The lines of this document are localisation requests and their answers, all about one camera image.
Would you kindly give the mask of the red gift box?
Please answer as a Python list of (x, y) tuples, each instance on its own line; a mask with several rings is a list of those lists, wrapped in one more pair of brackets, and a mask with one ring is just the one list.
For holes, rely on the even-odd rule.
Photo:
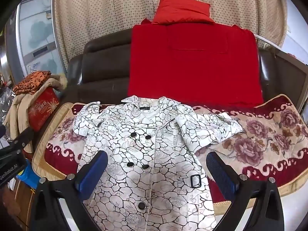
[(38, 132), (58, 105), (59, 100), (54, 89), (52, 87), (46, 88), (29, 107), (30, 127)]

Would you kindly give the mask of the white black-patterned coat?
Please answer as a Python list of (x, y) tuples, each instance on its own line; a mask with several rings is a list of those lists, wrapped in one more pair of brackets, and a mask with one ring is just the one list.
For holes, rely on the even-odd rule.
[(242, 131), (228, 114), (197, 114), (162, 97), (85, 105), (73, 123), (85, 138), (79, 165), (99, 151), (106, 170), (84, 202), (101, 230), (213, 230), (216, 218), (196, 152)]

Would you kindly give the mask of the floral red beige blanket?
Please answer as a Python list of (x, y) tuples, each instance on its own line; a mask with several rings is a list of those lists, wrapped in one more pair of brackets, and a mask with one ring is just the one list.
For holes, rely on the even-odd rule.
[[(32, 158), (41, 177), (60, 180), (75, 173), (85, 142), (72, 131), (81, 103), (65, 103), (53, 116)], [(273, 177), (281, 196), (307, 182), (307, 125), (284, 94), (253, 107), (230, 107), (227, 113), (243, 132), (213, 146), (238, 174), (254, 180)]]

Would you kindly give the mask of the dark brown leather sofa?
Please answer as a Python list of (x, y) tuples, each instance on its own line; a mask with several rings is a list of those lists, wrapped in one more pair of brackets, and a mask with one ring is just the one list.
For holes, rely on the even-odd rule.
[[(127, 96), (130, 48), (130, 29), (89, 41), (68, 64), (68, 86), (59, 94), (59, 105), (120, 103)], [(264, 100), (285, 94), (307, 121), (307, 65), (273, 46), (259, 49), (258, 55)]]

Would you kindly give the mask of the blue stool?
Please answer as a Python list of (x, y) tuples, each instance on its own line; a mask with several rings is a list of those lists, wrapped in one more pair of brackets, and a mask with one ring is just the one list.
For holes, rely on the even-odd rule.
[(26, 162), (25, 169), (17, 175), (17, 178), (29, 187), (36, 189), (41, 177), (33, 171), (31, 162), (28, 159), (26, 159)]

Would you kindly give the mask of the red pillow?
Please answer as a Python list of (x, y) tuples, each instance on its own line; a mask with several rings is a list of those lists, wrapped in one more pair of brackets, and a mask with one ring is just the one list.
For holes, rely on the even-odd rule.
[(198, 0), (160, 0), (153, 24), (213, 23), (210, 4)]

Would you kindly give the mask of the beige coat on box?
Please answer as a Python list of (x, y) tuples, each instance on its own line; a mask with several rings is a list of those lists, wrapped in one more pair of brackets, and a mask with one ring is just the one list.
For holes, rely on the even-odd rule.
[(35, 100), (47, 89), (63, 91), (67, 87), (64, 74), (51, 74), (35, 92), (17, 94), (10, 106), (3, 125), (7, 127), (11, 139), (15, 139), (30, 126), (28, 111)]

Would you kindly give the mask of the red quilt on sofa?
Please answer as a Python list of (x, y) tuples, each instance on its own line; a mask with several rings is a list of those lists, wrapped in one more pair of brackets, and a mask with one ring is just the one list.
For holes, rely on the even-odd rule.
[(131, 33), (128, 94), (188, 105), (260, 105), (255, 37), (218, 23), (137, 25)]

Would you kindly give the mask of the beige dotted curtain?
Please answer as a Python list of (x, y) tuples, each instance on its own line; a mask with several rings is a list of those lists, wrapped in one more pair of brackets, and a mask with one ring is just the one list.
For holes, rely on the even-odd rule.
[[(248, 29), (282, 46), (287, 33), (286, 0), (198, 0), (210, 5), (217, 23)], [(153, 19), (160, 0), (54, 0), (55, 24), (64, 62), (90, 40)]]

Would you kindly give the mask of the orange black patterned cloth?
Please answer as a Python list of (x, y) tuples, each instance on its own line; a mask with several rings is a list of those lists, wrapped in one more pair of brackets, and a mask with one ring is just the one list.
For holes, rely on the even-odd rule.
[(35, 94), (51, 76), (50, 71), (35, 71), (13, 87), (13, 92), (19, 94)]

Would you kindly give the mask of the silver refrigerator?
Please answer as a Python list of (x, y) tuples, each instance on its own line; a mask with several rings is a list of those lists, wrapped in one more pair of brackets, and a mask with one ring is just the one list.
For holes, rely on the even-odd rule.
[(24, 0), (5, 27), (6, 57), (14, 83), (34, 71), (64, 74), (55, 26), (55, 0)]

